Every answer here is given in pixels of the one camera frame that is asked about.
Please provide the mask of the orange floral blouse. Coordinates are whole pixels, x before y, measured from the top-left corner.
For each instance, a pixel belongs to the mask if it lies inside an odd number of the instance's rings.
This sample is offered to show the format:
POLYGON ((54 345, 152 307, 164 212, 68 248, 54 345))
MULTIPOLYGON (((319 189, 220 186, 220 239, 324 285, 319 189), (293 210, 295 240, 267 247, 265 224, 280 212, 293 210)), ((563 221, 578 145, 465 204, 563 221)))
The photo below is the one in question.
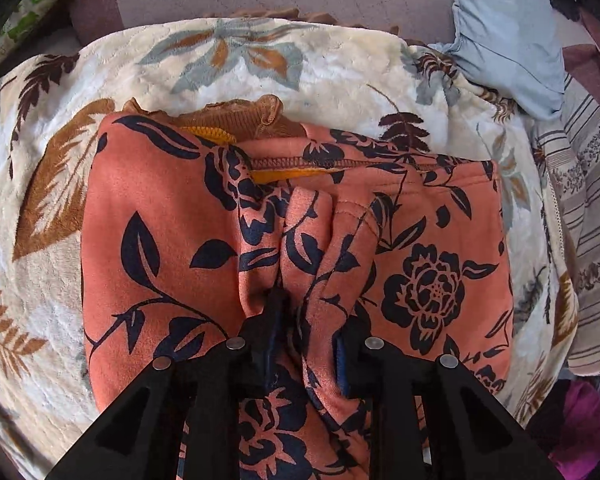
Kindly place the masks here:
POLYGON ((489 391, 513 331, 501 190, 473 162, 275 118, 238 133, 129 110, 97 131, 81 233, 88 374, 106 408, 152 360, 198 358, 275 289, 273 385, 240 404, 245 479, 364 479, 370 407, 337 336, 455 356, 489 391))

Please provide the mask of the striped floral folded quilt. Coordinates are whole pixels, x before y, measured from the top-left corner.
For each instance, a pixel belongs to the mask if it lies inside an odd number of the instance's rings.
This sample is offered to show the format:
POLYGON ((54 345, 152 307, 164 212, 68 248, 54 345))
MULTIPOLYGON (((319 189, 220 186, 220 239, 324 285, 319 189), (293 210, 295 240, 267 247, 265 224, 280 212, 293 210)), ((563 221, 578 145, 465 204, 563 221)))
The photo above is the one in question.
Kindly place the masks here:
POLYGON ((578 297, 569 368, 579 376, 600 376, 600 104, 576 78, 565 76, 560 115, 540 122, 532 141, 557 198, 578 297))

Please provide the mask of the cream leaf-pattern fleece blanket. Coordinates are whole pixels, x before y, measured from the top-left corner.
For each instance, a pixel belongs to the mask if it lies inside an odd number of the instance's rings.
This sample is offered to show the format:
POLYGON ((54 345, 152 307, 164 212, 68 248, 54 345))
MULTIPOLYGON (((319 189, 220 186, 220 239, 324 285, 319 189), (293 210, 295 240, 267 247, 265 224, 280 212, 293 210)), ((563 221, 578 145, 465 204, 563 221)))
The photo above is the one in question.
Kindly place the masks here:
POLYGON ((132 28, 73 55, 30 58, 0 79, 0 445, 41 479, 102 410, 85 353, 81 233, 97 131, 139 110, 268 133, 292 124, 494 162, 513 331, 492 392, 526 424, 577 327, 555 196, 516 102, 449 58, 385 32, 267 18, 132 28))

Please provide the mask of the pink maroon patchwork quilt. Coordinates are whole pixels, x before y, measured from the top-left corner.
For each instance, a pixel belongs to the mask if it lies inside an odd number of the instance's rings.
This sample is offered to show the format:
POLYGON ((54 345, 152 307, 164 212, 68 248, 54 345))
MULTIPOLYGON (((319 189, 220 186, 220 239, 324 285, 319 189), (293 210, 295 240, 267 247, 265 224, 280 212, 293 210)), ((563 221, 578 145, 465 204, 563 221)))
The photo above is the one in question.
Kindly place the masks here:
POLYGON ((566 72, 600 104, 600 21, 585 10, 577 21, 553 13, 566 72))

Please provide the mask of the light blue grey pillow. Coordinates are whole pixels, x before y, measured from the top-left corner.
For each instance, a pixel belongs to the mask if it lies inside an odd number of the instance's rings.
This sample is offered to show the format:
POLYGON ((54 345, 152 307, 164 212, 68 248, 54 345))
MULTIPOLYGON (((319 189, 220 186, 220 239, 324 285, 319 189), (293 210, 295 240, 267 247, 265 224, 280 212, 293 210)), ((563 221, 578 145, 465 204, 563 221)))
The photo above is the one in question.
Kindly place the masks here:
POLYGON ((533 118, 559 115, 565 65, 550 0, 453 0, 452 15, 454 40, 431 47, 533 118))

